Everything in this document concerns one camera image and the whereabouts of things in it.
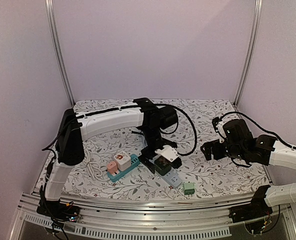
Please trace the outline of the teal power strip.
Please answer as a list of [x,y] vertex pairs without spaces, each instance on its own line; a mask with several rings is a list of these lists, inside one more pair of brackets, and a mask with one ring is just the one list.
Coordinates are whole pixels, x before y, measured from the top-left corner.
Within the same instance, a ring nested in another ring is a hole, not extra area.
[[106,174],[113,182],[119,181],[125,175],[138,167],[140,161],[136,154],[128,154],[120,151],[112,157],[112,161],[106,165]]

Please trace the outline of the dark green cube adapter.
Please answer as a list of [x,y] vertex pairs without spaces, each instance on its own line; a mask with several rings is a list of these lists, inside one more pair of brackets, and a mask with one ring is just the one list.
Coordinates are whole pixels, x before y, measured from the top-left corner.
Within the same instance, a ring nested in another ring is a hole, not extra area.
[[170,163],[163,156],[160,156],[154,161],[154,166],[155,166],[155,170],[161,176],[165,176],[172,169],[172,166],[170,165]]

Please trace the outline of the white cube socket adapter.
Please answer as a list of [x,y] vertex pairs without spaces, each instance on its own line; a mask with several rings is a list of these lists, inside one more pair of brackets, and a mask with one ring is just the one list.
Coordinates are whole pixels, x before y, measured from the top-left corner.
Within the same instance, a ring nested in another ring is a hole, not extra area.
[[117,167],[120,171],[125,171],[131,167],[131,157],[125,151],[120,151],[113,156],[113,160],[117,163]]

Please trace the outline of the light blue power strip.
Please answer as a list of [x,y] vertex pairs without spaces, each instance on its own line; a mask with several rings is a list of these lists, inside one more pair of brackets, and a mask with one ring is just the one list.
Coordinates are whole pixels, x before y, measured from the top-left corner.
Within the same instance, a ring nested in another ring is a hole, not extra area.
[[168,173],[161,176],[161,178],[174,189],[177,189],[183,183],[182,179],[174,169],[171,169]]

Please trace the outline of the pink plug adapter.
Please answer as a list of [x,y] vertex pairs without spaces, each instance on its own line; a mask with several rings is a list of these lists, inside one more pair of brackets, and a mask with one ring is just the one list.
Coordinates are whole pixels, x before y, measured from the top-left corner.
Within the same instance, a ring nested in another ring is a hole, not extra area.
[[106,170],[111,175],[116,175],[119,173],[118,165],[115,161],[111,161],[106,165]]

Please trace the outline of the light green plug adapter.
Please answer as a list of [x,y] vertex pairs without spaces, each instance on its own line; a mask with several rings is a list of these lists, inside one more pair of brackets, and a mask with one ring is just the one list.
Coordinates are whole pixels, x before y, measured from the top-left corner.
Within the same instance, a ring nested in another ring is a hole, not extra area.
[[182,184],[183,194],[186,197],[192,197],[195,194],[195,184],[193,182],[184,182]]

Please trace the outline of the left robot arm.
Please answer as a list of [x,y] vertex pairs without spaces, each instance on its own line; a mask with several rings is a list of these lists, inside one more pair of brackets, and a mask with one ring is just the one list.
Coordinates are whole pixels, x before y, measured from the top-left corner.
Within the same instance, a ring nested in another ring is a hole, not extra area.
[[62,205],[57,202],[62,189],[74,166],[85,158],[83,142],[97,135],[124,129],[137,128],[142,131],[146,147],[141,150],[140,161],[153,173],[156,170],[150,160],[163,157],[174,169],[182,165],[177,152],[177,143],[165,139],[161,131],[178,123],[178,115],[173,106],[158,105],[148,98],[137,98],[125,105],[76,113],[67,109],[62,117],[56,138],[52,142],[53,163],[47,170],[45,185],[41,191],[45,198],[43,209],[51,216],[62,213]]

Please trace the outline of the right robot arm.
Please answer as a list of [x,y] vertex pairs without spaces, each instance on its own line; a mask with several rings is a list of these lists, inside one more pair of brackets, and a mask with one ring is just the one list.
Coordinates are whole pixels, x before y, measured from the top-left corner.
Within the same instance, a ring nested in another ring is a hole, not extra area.
[[[264,129],[254,137],[246,121],[241,118],[224,121],[220,117],[212,120],[218,139],[205,142],[201,151],[207,161],[229,158],[234,164],[238,160],[249,168],[252,164],[289,170],[296,173],[296,145],[282,140],[275,132]],[[296,203],[296,180],[279,185],[263,185],[254,193],[246,213],[257,218],[266,208]]]

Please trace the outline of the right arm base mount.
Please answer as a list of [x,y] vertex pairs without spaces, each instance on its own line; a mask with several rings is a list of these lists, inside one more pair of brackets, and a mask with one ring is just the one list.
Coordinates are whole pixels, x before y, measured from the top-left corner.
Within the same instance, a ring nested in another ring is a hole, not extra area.
[[251,235],[261,235],[271,223],[273,209],[266,202],[250,202],[229,209],[228,217],[233,223],[244,223],[246,231]]

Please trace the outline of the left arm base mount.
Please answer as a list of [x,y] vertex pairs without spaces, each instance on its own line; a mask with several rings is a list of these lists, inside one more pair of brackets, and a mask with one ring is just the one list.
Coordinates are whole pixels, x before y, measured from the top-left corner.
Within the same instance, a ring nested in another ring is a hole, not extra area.
[[79,219],[81,208],[73,202],[39,201],[36,212],[60,222],[76,222]]

